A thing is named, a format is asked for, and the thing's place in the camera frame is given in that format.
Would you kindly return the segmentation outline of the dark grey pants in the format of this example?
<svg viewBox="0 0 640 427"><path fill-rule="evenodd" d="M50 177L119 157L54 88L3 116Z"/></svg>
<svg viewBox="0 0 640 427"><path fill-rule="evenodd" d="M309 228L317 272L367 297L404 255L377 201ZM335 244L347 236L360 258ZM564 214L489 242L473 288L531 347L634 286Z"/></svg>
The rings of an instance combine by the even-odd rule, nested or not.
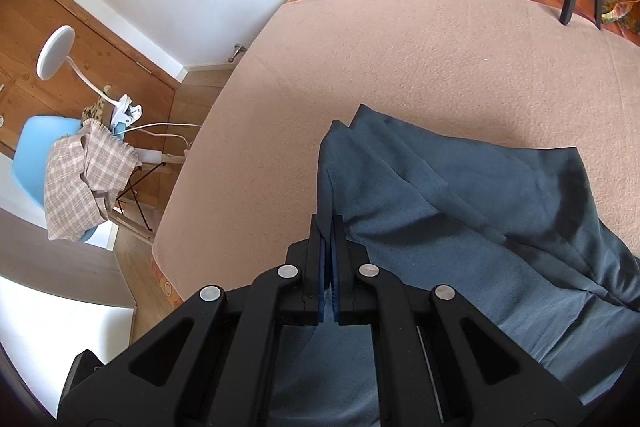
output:
<svg viewBox="0 0 640 427"><path fill-rule="evenodd" d="M574 148L448 138L361 107L318 161L323 235L402 283L448 285L589 410L639 344L639 261L600 219Z"/></svg>

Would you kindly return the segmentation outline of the white power strip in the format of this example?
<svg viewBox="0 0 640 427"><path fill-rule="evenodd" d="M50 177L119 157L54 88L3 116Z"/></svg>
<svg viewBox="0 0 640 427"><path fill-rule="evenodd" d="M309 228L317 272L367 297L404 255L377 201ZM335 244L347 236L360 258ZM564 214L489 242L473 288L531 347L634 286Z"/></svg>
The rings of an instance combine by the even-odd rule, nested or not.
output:
<svg viewBox="0 0 640 427"><path fill-rule="evenodd" d="M134 150L141 164L150 165L183 165L186 161L184 156L165 154L161 150L148 150L147 148L136 148Z"/></svg>

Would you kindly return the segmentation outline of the metal door stopper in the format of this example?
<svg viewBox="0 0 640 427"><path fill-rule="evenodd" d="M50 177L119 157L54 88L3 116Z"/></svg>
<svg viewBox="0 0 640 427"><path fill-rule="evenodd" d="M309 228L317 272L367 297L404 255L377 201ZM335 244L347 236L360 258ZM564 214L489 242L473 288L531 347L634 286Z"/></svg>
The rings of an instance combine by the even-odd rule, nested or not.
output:
<svg viewBox="0 0 640 427"><path fill-rule="evenodd" d="M231 56L228 58L228 63L233 64L236 61L236 59L245 52L246 52L246 46L244 46L244 44L235 43L233 52Z"/></svg>

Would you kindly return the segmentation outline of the plaid cloth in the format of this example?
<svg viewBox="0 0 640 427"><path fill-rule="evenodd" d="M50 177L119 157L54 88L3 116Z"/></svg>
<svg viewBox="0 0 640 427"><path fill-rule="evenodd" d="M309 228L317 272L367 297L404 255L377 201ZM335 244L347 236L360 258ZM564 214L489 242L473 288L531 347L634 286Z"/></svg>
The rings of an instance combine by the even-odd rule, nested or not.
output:
<svg viewBox="0 0 640 427"><path fill-rule="evenodd" d="M134 148L95 119L56 140L47 156L43 185L49 239L77 242L102 225L140 165Z"/></svg>

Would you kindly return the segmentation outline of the light blue chair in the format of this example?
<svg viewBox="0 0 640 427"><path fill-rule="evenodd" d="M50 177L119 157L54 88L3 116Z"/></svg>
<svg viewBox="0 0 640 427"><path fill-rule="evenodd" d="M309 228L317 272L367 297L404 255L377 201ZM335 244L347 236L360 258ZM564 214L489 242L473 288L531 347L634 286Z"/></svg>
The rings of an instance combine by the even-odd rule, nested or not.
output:
<svg viewBox="0 0 640 427"><path fill-rule="evenodd" d="M76 134L80 126L79 119L42 115L28 118L23 126L13 157L12 176L41 210L48 154L56 140Z"/></svg>

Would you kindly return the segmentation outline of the white clip desk lamp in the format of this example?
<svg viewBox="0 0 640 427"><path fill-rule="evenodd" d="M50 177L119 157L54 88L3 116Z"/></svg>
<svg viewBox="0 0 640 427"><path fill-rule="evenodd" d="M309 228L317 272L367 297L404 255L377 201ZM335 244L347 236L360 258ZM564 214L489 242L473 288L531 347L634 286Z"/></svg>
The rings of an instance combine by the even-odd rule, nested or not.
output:
<svg viewBox="0 0 640 427"><path fill-rule="evenodd" d="M123 94L118 100L111 98L80 70L80 67L70 57L76 38L76 32L70 25L63 25L53 31L42 46L36 63L36 74L42 81L50 80L64 64L70 66L72 71L95 94L99 95L103 102L113 107L110 120L110 130L114 135L122 139L125 132L134 127L134 124L142 117L141 105L134 105L128 94Z"/></svg>

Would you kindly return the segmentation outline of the wooden door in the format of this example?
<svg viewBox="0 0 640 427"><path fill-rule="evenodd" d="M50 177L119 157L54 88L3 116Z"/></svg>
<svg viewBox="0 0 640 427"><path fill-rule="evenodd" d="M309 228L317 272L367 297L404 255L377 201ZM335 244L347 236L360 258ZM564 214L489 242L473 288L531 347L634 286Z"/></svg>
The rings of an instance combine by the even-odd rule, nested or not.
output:
<svg viewBox="0 0 640 427"><path fill-rule="evenodd" d="M96 87L126 94L142 106L143 124L168 119L178 82L117 37L73 0L1 0L1 147L12 152L26 120L35 115L77 118L98 96L64 65L50 80L36 75L47 38L74 28L70 56Z"/></svg>

